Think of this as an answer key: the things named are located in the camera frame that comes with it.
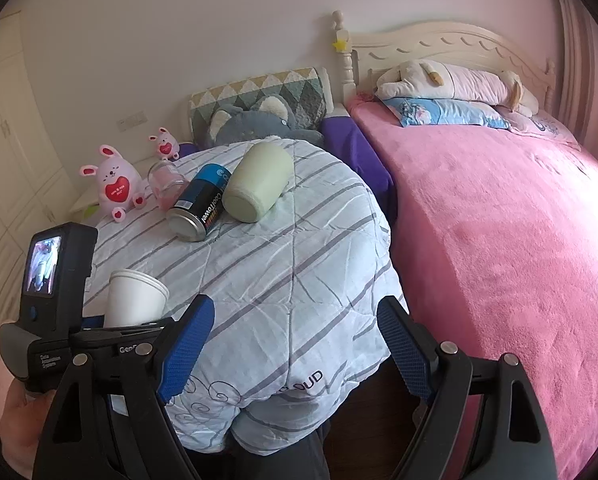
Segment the left hand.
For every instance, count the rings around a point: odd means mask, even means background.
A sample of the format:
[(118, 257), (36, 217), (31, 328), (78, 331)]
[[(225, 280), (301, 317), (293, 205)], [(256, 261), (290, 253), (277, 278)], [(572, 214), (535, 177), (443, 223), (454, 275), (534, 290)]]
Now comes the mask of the left hand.
[(55, 390), (28, 398), (22, 382), (14, 379), (8, 388), (0, 420), (0, 438), (4, 460), (26, 479), (32, 477), (34, 460), (46, 416)]

